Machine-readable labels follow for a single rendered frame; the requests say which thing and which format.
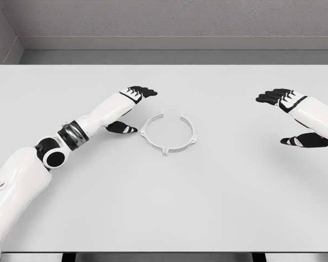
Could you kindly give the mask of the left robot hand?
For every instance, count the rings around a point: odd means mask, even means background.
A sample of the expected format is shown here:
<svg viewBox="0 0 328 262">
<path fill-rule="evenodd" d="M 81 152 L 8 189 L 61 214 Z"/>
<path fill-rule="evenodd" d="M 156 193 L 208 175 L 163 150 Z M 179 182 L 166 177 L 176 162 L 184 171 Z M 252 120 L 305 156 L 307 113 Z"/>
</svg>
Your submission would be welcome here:
<svg viewBox="0 0 328 262">
<path fill-rule="evenodd" d="M 147 87 L 131 86 L 107 98 L 97 107 L 97 117 L 108 132 L 116 134 L 136 133 L 138 129 L 118 119 L 130 112 L 142 99 L 156 96 L 157 92 Z"/>
</svg>

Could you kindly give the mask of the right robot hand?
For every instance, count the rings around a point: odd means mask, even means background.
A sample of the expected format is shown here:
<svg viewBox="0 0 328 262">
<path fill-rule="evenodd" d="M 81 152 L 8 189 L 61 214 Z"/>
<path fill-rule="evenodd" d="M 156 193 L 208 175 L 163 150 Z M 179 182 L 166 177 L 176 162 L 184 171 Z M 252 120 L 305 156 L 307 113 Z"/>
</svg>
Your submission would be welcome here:
<svg viewBox="0 0 328 262">
<path fill-rule="evenodd" d="M 256 101 L 280 108 L 285 113 L 291 115 L 295 121 L 313 130 L 312 133 L 283 138 L 280 141 L 282 144 L 304 148 L 328 146 L 328 139 L 319 133 L 319 128 L 321 127 L 319 109 L 324 104 L 321 101 L 294 90 L 283 88 L 259 94 Z"/>
</svg>

